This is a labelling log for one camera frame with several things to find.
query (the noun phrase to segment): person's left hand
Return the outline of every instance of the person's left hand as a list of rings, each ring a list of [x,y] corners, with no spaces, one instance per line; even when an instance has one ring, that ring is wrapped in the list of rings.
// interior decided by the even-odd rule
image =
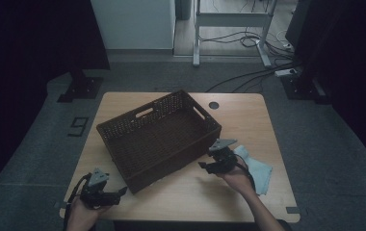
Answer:
[[[68,219],[67,231],[90,230],[98,220],[112,206],[102,206],[98,209],[89,209],[77,195],[71,204],[71,214]]]

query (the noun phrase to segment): black curtain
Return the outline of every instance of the black curtain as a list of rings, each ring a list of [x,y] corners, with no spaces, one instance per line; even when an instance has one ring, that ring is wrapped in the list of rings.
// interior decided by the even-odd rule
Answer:
[[[366,2],[347,8],[324,50],[321,76],[334,109],[366,146]]]
[[[90,0],[0,0],[0,170],[68,63],[109,69]]]

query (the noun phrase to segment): woven basket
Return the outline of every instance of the woven basket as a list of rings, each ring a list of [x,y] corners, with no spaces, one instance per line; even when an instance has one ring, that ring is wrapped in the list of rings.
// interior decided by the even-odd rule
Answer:
[[[96,126],[136,193],[207,153],[222,127],[184,90]]]

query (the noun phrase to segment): cable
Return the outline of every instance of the cable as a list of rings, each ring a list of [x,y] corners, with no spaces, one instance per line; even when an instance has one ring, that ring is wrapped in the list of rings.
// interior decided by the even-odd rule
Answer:
[[[263,76],[263,77],[260,79],[260,81],[259,81],[258,83],[256,83],[256,84],[254,84],[254,85],[249,86],[248,88],[246,88],[246,89],[243,91],[243,93],[246,93],[249,89],[252,89],[253,87],[255,87],[255,86],[257,86],[257,85],[260,85],[260,86],[261,86],[261,91],[260,91],[260,92],[263,92],[263,91],[264,91],[264,88],[262,87],[262,81],[263,81],[265,78],[269,77],[269,76],[270,76],[270,75]]]
[[[213,7],[214,9],[216,9],[217,13],[219,12],[219,9],[217,9],[216,5],[214,5],[214,0],[213,0]]]
[[[246,165],[245,167],[241,164],[239,164],[238,162],[235,163],[235,166],[238,167],[239,169],[241,169],[244,174],[247,176],[247,178],[249,179],[249,182],[251,183],[252,188],[256,191],[255,189],[255,182],[254,182],[254,178],[252,177],[251,173],[249,173],[248,170],[248,165],[246,164],[246,162],[244,161],[243,157],[241,157],[240,155],[235,154],[236,156],[240,157],[241,160],[243,161],[243,163]]]
[[[265,12],[268,10],[268,5],[270,4],[270,0],[267,0],[267,7],[265,8]]]
[[[246,1],[246,4],[240,9],[240,12],[243,11],[243,8],[248,4],[248,0]]]
[[[256,1],[256,0],[254,0],[254,3],[252,4],[252,9],[251,9],[251,12],[252,12],[252,13],[254,12],[254,8],[255,8],[255,1]]]
[[[256,40],[253,40],[253,39],[259,39],[259,38],[260,38],[260,36],[259,36],[258,34],[253,33],[253,32],[248,32],[248,31],[247,31],[247,29],[248,29],[248,27],[246,27],[246,30],[244,31],[244,36],[240,39],[240,42],[241,42],[241,44],[242,44],[244,47],[248,47],[248,48],[250,48],[250,47],[253,47],[253,46],[256,46],[256,45],[257,45]],[[245,41],[246,39],[251,40],[254,44],[253,44],[253,45],[246,45],[246,44],[244,43],[244,41]]]
[[[279,61],[279,60],[283,60],[283,61],[289,61],[289,59],[274,59],[274,64],[276,66],[278,66],[278,64],[276,63],[276,61]]]
[[[276,46],[274,46],[274,45],[272,45],[272,44],[269,44],[272,48],[274,48],[274,49],[277,49],[277,50],[280,50],[280,51],[285,51],[285,52],[287,52],[287,53],[291,53],[291,54],[294,54],[294,52],[293,51],[289,51],[289,50],[285,50],[285,49],[282,49],[282,48],[279,48],[279,47],[276,47]]]
[[[237,88],[236,88],[235,90],[233,90],[231,93],[234,93],[236,90],[240,89],[242,86],[246,85],[246,84],[247,84],[247,83],[249,83],[249,82],[252,82],[252,81],[253,81],[253,80],[255,80],[255,79],[262,78],[262,77],[265,77],[265,76],[268,76],[268,75],[272,75],[272,74],[274,74],[274,72],[273,72],[273,71],[272,71],[272,72],[269,72],[269,73],[267,73],[267,74],[263,74],[263,75],[255,76],[255,77],[251,78],[250,80],[247,80],[244,84],[242,84],[242,85],[240,85],[239,87],[237,87]]]
[[[287,30],[283,30],[283,31],[280,31],[280,32],[278,32],[278,33],[276,33],[276,40],[278,40],[278,41],[280,41],[281,43],[283,42],[283,41],[288,41],[288,40],[280,40],[279,38],[278,38],[278,35],[279,34],[281,34],[281,33],[284,33],[284,32],[287,32]]]
[[[209,88],[205,92],[209,92],[210,90],[214,89],[215,87],[218,87],[218,86],[220,86],[222,84],[225,84],[225,83],[227,83],[229,81],[232,81],[232,80],[235,80],[235,79],[240,79],[240,78],[243,78],[243,77],[246,77],[246,76],[249,76],[249,75],[263,73],[263,72],[266,72],[266,71],[270,71],[270,74],[273,74],[276,70],[281,69],[282,67],[287,66],[287,65],[289,65],[289,64],[283,64],[283,65],[279,65],[279,66],[274,67],[274,68],[271,68],[271,69],[259,70],[259,71],[255,71],[255,72],[251,72],[251,73],[247,73],[247,74],[242,74],[242,75],[239,75],[239,76],[235,76],[235,77],[232,77],[232,78],[229,78],[229,79],[226,79],[224,81],[221,81],[221,82],[217,83],[216,85],[212,86],[211,88]],[[296,67],[298,65],[301,65],[301,64],[293,64],[289,68],[293,68],[293,67]]]
[[[223,36],[223,37],[218,37],[218,38],[202,38],[202,37],[200,37],[199,40],[200,41],[224,42],[224,41],[218,41],[218,39],[225,39],[225,38],[232,37],[232,36],[235,36],[235,35],[239,35],[239,34],[242,34],[242,33],[250,33],[250,32],[236,32],[236,33],[230,34],[228,36]]]
[[[282,57],[282,58],[285,58],[285,59],[288,59],[288,60],[293,60],[293,57],[292,57],[292,56],[290,56],[290,55],[285,55],[285,54],[281,54],[281,53],[279,53],[277,50],[286,51],[286,52],[291,53],[291,54],[294,54],[294,52],[279,49],[279,48],[277,48],[276,46],[273,46],[273,45],[271,45],[271,44],[270,44],[270,43],[268,43],[268,42],[267,42],[267,48],[268,48],[269,52],[270,52],[272,55],[274,55],[274,56],[279,56],[279,57]]]

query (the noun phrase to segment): white wall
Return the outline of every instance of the white wall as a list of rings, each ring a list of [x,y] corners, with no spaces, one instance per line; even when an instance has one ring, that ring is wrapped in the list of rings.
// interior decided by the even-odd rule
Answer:
[[[174,0],[91,0],[106,49],[172,49]]]

